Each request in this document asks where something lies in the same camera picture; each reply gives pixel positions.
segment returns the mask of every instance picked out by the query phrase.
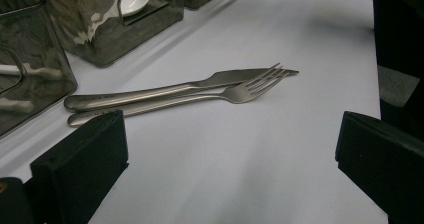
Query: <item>white spoon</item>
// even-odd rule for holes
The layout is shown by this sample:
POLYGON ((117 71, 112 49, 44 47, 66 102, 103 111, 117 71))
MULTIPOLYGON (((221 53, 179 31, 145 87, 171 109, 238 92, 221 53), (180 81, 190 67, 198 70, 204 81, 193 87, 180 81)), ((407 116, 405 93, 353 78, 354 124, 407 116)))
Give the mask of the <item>white spoon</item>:
POLYGON ((149 0, 121 0, 122 16, 130 16, 140 11, 149 0))

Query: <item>metal knife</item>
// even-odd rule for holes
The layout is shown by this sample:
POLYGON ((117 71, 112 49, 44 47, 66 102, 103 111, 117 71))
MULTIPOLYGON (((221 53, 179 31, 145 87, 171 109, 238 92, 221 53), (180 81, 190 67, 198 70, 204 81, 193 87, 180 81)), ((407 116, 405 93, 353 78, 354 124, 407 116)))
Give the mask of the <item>metal knife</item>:
MULTIPOLYGON (((182 84, 141 91, 95 95, 72 95, 65 98, 64 106, 69 111, 83 112, 120 106, 153 98, 186 95, 213 88, 237 85, 257 75, 260 75, 266 70, 266 68, 258 68, 222 71, 217 72, 211 77, 201 81, 186 82, 182 84)), ((285 75, 287 72, 289 76, 299 73, 298 71, 283 69, 279 75, 285 75)))

